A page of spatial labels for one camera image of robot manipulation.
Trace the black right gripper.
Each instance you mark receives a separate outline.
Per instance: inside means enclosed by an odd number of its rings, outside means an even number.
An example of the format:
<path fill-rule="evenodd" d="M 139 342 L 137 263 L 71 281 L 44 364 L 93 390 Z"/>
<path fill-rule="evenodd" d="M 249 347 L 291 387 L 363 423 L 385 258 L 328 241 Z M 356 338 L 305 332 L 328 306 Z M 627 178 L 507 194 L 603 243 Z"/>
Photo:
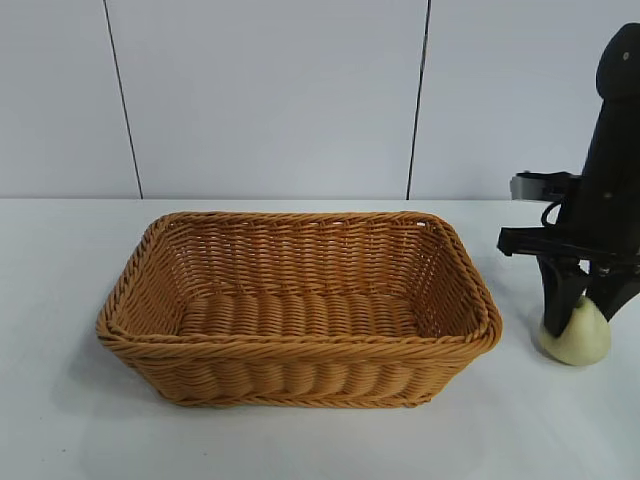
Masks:
<path fill-rule="evenodd" d="M 514 200 L 548 204 L 540 227 L 507 228 L 498 249 L 507 256 L 539 256 L 543 325 L 560 336 L 588 286 L 579 260 L 611 270 L 586 290 L 606 320 L 639 294 L 639 103 L 605 101 L 579 175 L 521 172 L 510 182 Z"/>

